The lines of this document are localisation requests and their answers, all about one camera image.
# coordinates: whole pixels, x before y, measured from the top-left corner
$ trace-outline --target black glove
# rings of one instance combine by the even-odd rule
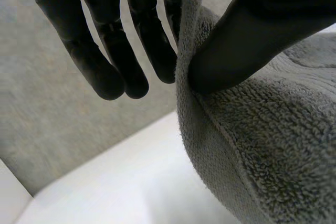
[[[233,0],[192,59],[190,85],[203,94],[233,87],[335,22],[336,0]]]
[[[175,39],[182,0],[164,0]],[[109,64],[92,39],[80,0],[36,0],[56,29],[78,69],[96,93],[114,100],[124,91],[131,98],[145,96],[149,85],[126,38],[120,20],[120,0],[85,0]],[[128,0],[133,23],[159,79],[174,82],[176,54],[157,17],[156,0]]]

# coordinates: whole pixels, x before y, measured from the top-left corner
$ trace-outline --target gray carpet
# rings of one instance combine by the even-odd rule
[[[230,1],[204,5],[221,14]],[[31,194],[175,109],[175,86],[157,79],[126,0],[121,12],[150,91],[108,102],[86,83],[34,0],[0,0],[0,157]],[[173,42],[162,0],[158,12]],[[85,15],[102,49],[86,8]]]

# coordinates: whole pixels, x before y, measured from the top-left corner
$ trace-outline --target towel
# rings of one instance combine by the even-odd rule
[[[335,37],[309,38],[243,83],[200,95],[187,70],[218,20],[202,0],[183,0],[177,113],[194,168],[241,223],[335,224]]]

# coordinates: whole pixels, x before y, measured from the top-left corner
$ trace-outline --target gloved hand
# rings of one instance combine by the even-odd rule
[[[191,61],[190,86],[202,94],[233,87],[335,22],[336,0],[233,0]]]
[[[164,0],[175,40],[179,34],[181,1]],[[124,92],[134,99],[145,96],[149,85],[123,31],[120,0],[85,2],[113,65],[93,41],[80,0],[36,0],[76,66],[100,97],[114,100]],[[128,3],[136,32],[158,78],[173,83],[176,54],[157,17],[156,0],[128,0]]]

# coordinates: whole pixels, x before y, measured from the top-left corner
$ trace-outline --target white surface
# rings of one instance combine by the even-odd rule
[[[17,222],[31,223],[239,222],[194,171],[174,112],[39,193]]]
[[[336,33],[336,24],[329,26],[328,28],[320,31],[320,33]]]
[[[14,223],[31,199],[31,195],[0,159],[0,223]]]

